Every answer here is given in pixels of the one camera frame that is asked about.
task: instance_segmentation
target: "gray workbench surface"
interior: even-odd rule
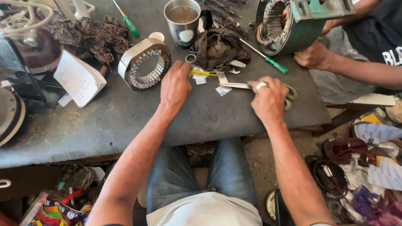
[[[93,19],[111,15],[122,20],[112,0],[88,0],[96,6]],[[168,0],[117,0],[120,7],[139,29],[140,36],[129,39],[136,44],[152,32],[165,35],[172,60],[184,60],[187,50],[177,48],[163,15]],[[254,21],[257,0],[234,8],[247,27]],[[255,40],[249,40],[256,46]],[[263,76],[279,78],[293,86],[299,97],[285,112],[289,128],[330,123],[330,116],[307,69],[299,66],[291,55],[275,57],[288,67],[287,75],[277,72],[264,59],[251,52],[252,60],[239,74],[227,74],[229,82],[246,82]],[[86,107],[80,109],[71,101],[58,105],[53,115],[27,115],[17,134],[0,148],[0,168],[73,160],[121,153],[151,118],[160,101],[160,84],[145,92],[132,91],[117,73],[117,63],[111,65],[107,85]],[[207,84],[196,85],[164,138],[163,146],[191,144],[221,138],[266,132],[251,108],[254,93],[232,90],[220,96],[215,90],[218,79],[207,78]]]

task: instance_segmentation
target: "scissors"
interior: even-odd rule
[[[245,83],[219,83],[219,85],[223,86],[223,87],[252,89],[251,86],[249,86]],[[287,85],[287,84],[284,84],[284,85],[289,89],[289,92],[288,92],[288,94],[286,94],[286,97],[285,97],[285,107],[284,107],[284,110],[287,111],[292,106],[292,101],[294,101],[298,97],[299,94],[290,85]]]

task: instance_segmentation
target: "blue jeans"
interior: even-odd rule
[[[148,175],[147,214],[208,191],[242,199],[257,208],[257,194],[240,138],[218,141],[208,172],[207,190],[200,190],[195,182],[185,146],[161,148]]]

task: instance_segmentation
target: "person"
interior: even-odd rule
[[[359,0],[354,6],[355,15],[327,21],[323,37],[294,55],[328,103],[402,90],[402,1]]]
[[[147,177],[149,226],[262,225],[240,138],[218,142],[204,191],[194,180],[183,147],[160,148],[169,124],[191,92],[191,69],[190,64],[177,61],[162,79],[161,100],[155,114],[107,177],[86,226],[131,226],[133,206]],[[260,82],[267,86],[257,90]],[[277,180],[294,222],[298,226],[334,225],[321,191],[283,121],[288,88],[270,77],[249,84],[256,92],[251,107],[271,138]]]

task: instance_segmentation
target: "plastic bottle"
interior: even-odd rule
[[[57,183],[56,190],[60,191],[66,189],[67,183],[69,182],[72,173],[73,173],[72,169],[67,170],[67,172],[60,178],[59,183]]]

